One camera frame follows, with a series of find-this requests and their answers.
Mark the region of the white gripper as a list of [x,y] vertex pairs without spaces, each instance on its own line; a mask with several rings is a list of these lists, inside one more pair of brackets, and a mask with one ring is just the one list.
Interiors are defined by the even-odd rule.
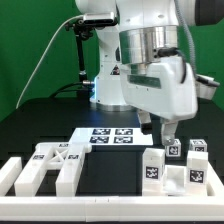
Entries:
[[191,66],[186,63],[184,82],[180,57],[163,57],[160,62],[140,67],[122,65],[120,73],[125,102],[141,109],[137,111],[141,132],[152,133],[150,113],[162,117],[162,144],[173,145],[177,121],[193,118],[198,109]]

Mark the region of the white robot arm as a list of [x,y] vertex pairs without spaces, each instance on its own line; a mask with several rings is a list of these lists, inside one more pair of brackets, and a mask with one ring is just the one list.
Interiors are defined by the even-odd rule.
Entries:
[[109,39],[120,53],[120,80],[127,104],[138,109],[143,133],[151,115],[161,120],[160,139],[172,145],[178,122],[193,118],[197,99],[219,83],[196,73],[195,61],[178,49],[177,29],[187,36],[194,55],[191,26],[214,25],[224,19],[224,0],[75,0],[83,23],[115,27]]

